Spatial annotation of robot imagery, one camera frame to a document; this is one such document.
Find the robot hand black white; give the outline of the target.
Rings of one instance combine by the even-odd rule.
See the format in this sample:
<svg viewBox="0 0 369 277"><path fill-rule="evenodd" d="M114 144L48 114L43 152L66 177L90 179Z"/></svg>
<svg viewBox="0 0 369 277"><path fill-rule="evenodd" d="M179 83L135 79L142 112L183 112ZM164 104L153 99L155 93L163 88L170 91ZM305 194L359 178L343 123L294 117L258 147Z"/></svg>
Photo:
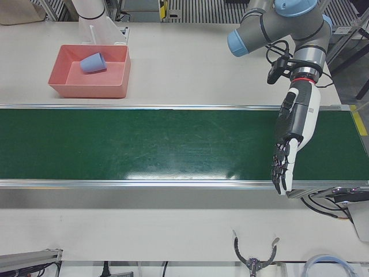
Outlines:
<svg viewBox="0 0 369 277"><path fill-rule="evenodd" d="M291 81L274 132L271 178L280 195L292 190L296 155L314 134L320 102L321 93L313 81L307 78Z"/></svg>

